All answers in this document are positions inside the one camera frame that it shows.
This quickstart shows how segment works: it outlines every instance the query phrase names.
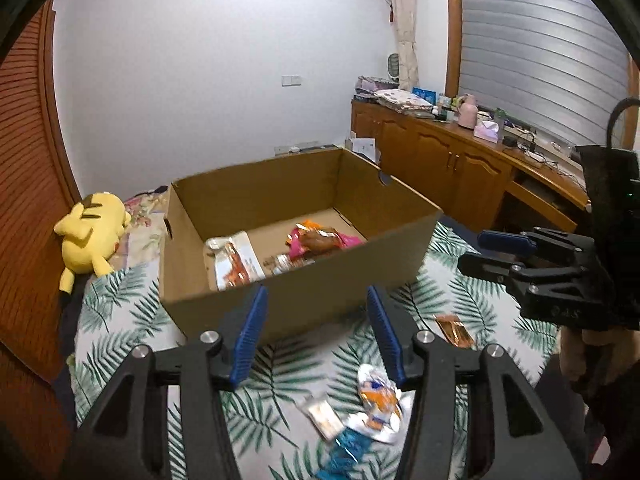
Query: metal bolt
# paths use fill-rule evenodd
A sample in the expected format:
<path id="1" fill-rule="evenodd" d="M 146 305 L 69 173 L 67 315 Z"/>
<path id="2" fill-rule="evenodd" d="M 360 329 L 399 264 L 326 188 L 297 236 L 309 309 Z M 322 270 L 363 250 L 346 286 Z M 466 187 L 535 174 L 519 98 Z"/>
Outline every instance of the metal bolt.
<path id="1" fill-rule="evenodd" d="M 144 359 L 149 355 L 149 347 L 147 345 L 135 346 L 131 351 L 131 355 L 133 355 L 133 357 L 135 357 L 136 359 Z"/>
<path id="2" fill-rule="evenodd" d="M 207 330 L 206 332 L 200 334 L 200 341 L 202 341 L 203 343 L 215 343 L 218 338 L 220 338 L 220 334 L 218 334 L 218 332 L 216 332 L 215 330 Z"/>
<path id="3" fill-rule="evenodd" d="M 415 338 L 420 343 L 428 344 L 433 342 L 433 340 L 436 339 L 436 336 L 433 335 L 433 332 L 429 332 L 428 330 L 420 330 L 420 332 L 415 335 Z"/>
<path id="4" fill-rule="evenodd" d="M 502 348 L 500 345 L 489 345 L 486 348 L 486 352 L 491 356 L 491 357 L 502 357 L 504 355 L 504 348 Z"/>

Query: green leaf pattern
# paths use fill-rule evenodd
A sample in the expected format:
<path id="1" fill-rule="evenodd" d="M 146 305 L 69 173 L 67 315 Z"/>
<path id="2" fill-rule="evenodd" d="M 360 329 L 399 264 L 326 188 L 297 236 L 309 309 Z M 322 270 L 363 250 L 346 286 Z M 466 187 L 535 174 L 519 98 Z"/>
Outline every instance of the green leaf pattern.
<path id="1" fill-rule="evenodd" d="M 437 224 L 415 280 L 391 292 L 421 328 L 440 334 L 434 316 L 457 314 L 479 347 L 498 342 L 534 383 L 555 348 L 557 329 L 523 320 L 500 285 L 460 275 L 458 257 L 472 250 Z M 78 323 L 75 359 L 68 361 L 78 423 L 135 345 L 155 351 L 184 344 L 184 337 L 158 300 L 158 261 L 96 279 L 86 290 Z M 361 410 L 356 387 L 360 364 L 382 366 L 364 311 L 330 322 L 302 336 L 258 349 L 250 377 L 236 392 L 221 394 L 227 429 L 243 478 L 312 479 L 328 456 L 325 443 L 297 405 L 327 395 L 338 414 Z M 169 388 L 168 442 L 172 476 L 186 480 L 179 388 Z M 467 425 L 466 390 L 456 391 L 451 478 L 463 470 Z M 351 479 L 391 480 L 402 442 L 374 442 Z"/>

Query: plush toy leg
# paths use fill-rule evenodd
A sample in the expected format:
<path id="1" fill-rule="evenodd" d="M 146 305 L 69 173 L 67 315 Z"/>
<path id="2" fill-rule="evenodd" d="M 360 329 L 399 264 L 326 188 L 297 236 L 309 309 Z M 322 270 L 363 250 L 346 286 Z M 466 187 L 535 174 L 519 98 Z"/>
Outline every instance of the plush toy leg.
<path id="1" fill-rule="evenodd" d="M 74 281 L 76 280 L 76 275 L 70 270 L 65 269 L 62 271 L 62 276 L 60 276 L 60 287 L 59 289 L 67 294 L 71 294 L 71 291 L 74 288 Z"/>
<path id="2" fill-rule="evenodd" d="M 91 264 L 94 266 L 95 275 L 98 277 L 113 272 L 113 267 L 111 267 L 107 263 L 107 260 L 105 260 L 102 256 L 93 256 L 91 258 Z"/>

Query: human hand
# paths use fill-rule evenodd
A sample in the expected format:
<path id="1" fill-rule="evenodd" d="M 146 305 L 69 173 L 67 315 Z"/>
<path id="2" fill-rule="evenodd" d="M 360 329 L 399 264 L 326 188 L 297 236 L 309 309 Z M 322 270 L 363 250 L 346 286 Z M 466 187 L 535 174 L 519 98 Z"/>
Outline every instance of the human hand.
<path id="1" fill-rule="evenodd" d="M 607 332 L 573 330 L 563 326 L 560 330 L 560 369 L 572 382 L 586 373 L 585 345 L 613 345 L 613 352 L 604 384 L 610 384 L 640 361 L 640 332 L 613 328 Z"/>

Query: small fan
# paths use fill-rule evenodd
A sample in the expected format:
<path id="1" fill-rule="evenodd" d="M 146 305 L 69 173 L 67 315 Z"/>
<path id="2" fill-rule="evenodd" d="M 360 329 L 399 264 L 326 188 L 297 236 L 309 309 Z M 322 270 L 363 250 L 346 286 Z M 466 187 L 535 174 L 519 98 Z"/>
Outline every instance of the small fan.
<path id="1" fill-rule="evenodd" d="M 391 54 L 386 59 L 386 69 L 391 80 L 397 83 L 400 80 L 400 58 L 398 54 Z"/>

